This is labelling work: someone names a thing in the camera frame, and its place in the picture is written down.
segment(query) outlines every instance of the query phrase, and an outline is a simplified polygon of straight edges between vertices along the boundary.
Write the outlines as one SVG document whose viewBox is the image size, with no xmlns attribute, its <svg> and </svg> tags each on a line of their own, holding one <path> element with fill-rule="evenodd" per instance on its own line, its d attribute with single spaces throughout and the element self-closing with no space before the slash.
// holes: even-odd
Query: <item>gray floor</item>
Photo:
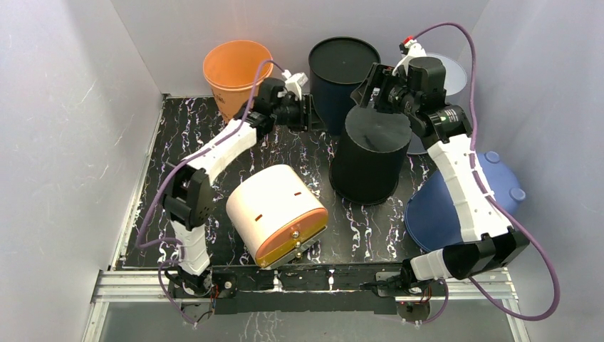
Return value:
<svg viewBox="0 0 604 342">
<path fill-rule="evenodd" d="M 213 316 L 195 330 L 169 304 L 112 303 L 101 336 L 107 342 L 513 340 L 505 314 L 488 301 L 451 301 L 439 319 L 419 328 L 370 312 L 277 311 Z"/>
</svg>

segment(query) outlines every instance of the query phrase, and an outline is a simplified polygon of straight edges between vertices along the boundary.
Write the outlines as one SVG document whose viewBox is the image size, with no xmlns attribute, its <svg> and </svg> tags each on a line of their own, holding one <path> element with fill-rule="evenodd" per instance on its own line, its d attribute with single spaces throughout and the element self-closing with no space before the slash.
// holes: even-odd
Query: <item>black container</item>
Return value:
<svg viewBox="0 0 604 342">
<path fill-rule="evenodd" d="M 350 94 L 365 80 L 380 54 L 368 43 L 351 37 L 321 41 L 308 55 L 311 94 L 327 131 L 340 135 L 348 111 L 355 105 Z"/>
<path fill-rule="evenodd" d="M 355 106 L 329 167 L 331 186 L 353 203 L 384 202 L 396 190 L 410 141 L 406 116 Z"/>
</svg>

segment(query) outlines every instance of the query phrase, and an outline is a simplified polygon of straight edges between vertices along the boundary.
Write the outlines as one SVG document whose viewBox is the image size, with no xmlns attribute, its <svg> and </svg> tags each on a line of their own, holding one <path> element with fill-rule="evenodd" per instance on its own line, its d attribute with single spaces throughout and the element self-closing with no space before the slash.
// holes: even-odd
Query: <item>black and white marble surface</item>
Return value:
<svg viewBox="0 0 604 342">
<path fill-rule="evenodd" d="M 171 244 L 145 251 L 135 249 L 138 227 L 168 173 L 166 163 L 177 164 L 210 141 L 223 127 L 213 98 L 170 98 L 165 101 L 137 217 L 118 268 L 157 268 L 166 258 L 177 257 L 177 250 Z M 403 213 L 408 199 L 436 169 L 434 163 L 428 156 L 408 157 L 394 195 L 386 203 L 364 207 L 342 199 L 331 188 L 328 170 L 337 144 L 338 137 L 327 133 L 292 133 L 287 128 L 277 128 L 264 141 L 235 159 L 214 183 L 217 208 L 206 223 L 212 265 L 254 265 L 227 217 L 226 200 L 241 182 L 265 167 L 277 164 L 292 166 L 329 211 L 327 232 L 298 263 L 396 262 L 419 255 L 420 248 L 406 234 Z M 146 240 L 173 236 L 165 213 L 157 209 Z"/>
</svg>

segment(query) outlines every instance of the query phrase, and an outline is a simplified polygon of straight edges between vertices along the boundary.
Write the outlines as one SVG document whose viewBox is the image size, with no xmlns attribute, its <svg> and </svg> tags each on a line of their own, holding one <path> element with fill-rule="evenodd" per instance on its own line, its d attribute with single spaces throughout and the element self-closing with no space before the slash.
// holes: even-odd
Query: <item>black cylinder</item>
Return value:
<svg viewBox="0 0 604 342">
<path fill-rule="evenodd" d="M 353 107 L 329 168 L 333 189 L 358 204 L 379 204 L 394 193 L 411 141 L 409 119 Z"/>
<path fill-rule="evenodd" d="M 348 111 L 355 105 L 350 94 L 365 80 L 380 54 L 368 43 L 351 37 L 321 41 L 308 55 L 311 95 L 327 131 L 340 135 Z"/>
</svg>

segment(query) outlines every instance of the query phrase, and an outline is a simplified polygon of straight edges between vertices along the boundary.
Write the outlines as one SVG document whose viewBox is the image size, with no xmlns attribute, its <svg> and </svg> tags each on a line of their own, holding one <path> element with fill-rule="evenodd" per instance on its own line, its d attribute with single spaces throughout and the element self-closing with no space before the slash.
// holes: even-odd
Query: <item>gray wall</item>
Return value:
<svg viewBox="0 0 604 342">
<path fill-rule="evenodd" d="M 275 61 L 308 73 L 308 52 L 332 36 L 361 38 L 382 61 L 400 60 L 398 44 L 430 24 L 476 24 L 488 0 L 112 0 L 163 93 L 210 95 L 202 62 L 221 43 L 262 43 Z M 442 30 L 422 39 L 432 52 L 457 57 L 463 37 Z"/>
<path fill-rule="evenodd" d="M 517 217 L 556 265 L 562 302 L 532 341 L 604 336 L 604 3 L 490 1 L 474 28 L 479 149 L 502 154 L 528 192 Z M 469 66 L 469 52 L 461 58 Z M 552 298 L 530 248 L 511 272 L 525 314 Z"/>
<path fill-rule="evenodd" d="M 0 4 L 0 340 L 77 341 L 160 112 L 109 0 Z"/>
</svg>

